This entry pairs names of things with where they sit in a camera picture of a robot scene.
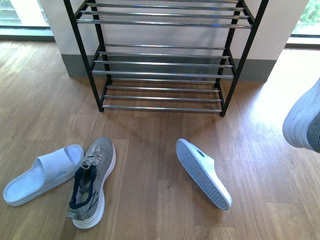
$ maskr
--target slipper sole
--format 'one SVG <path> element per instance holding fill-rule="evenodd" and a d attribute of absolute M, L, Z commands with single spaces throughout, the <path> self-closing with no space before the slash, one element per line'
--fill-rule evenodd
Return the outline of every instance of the slipper sole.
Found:
<path fill-rule="evenodd" d="M 185 139 L 179 139 L 177 141 L 176 154 L 179 161 L 209 199 L 218 208 L 228 210 L 232 204 L 230 194 L 219 180 L 216 173 L 211 171 L 209 174 L 203 164 L 199 161 L 198 158 L 204 157 L 202 151 L 197 149 L 197 152 L 195 152 L 192 147 L 196 148 L 194 145 L 191 146 L 191 143 Z"/>
<path fill-rule="evenodd" d="M 293 147 L 314 151 L 307 139 L 307 132 L 310 124 L 320 111 L 319 89 L 320 78 L 312 88 L 298 99 L 283 122 L 283 136 Z"/>

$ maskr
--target glass window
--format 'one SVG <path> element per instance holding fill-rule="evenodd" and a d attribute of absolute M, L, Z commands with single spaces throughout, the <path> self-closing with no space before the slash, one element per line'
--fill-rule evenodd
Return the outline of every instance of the glass window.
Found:
<path fill-rule="evenodd" d="M 320 0 L 309 0 L 292 34 L 320 36 Z"/>
<path fill-rule="evenodd" d="M 48 27 L 38 0 L 0 0 L 0 26 Z"/>

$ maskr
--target slipper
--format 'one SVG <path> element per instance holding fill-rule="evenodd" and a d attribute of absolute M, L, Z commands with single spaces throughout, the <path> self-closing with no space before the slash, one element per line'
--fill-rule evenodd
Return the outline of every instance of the slipper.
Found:
<path fill-rule="evenodd" d="M 184 169 L 209 199 L 220 209 L 228 210 L 232 198 L 215 171 L 215 161 L 192 143 L 180 138 L 176 154 Z"/>
<path fill-rule="evenodd" d="M 76 144 L 39 156 L 28 171 L 4 188 L 4 200 L 11 206 L 25 204 L 74 177 L 83 159 L 84 150 Z"/>

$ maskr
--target white shoelace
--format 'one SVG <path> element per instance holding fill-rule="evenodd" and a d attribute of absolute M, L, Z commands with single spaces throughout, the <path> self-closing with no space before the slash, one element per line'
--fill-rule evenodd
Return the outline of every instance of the white shoelace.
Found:
<path fill-rule="evenodd" d="M 84 169 L 89 169 L 91 166 L 98 166 L 102 161 L 102 155 L 100 154 L 100 146 L 94 145 L 91 149 L 91 152 L 83 160 L 82 167 Z"/>

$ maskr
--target shelf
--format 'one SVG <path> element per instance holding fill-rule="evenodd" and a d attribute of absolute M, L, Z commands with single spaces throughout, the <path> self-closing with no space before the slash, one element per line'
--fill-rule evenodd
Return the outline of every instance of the shelf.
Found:
<path fill-rule="evenodd" d="M 75 12 L 70 0 L 64 4 L 99 111 L 215 113 L 223 117 L 268 0 L 261 1 L 256 18 L 244 0 L 85 0 Z M 99 46 L 91 62 L 78 24 L 95 26 Z M 105 42 L 101 25 L 151 26 L 159 31 L 162 27 L 222 28 L 228 34 L 225 45 L 215 47 L 125 44 L 128 39 Z M 236 65 L 230 46 L 238 30 L 249 30 L 249 35 Z M 101 94 L 95 82 L 99 76 L 106 77 Z M 227 93 L 221 80 L 232 81 Z"/>

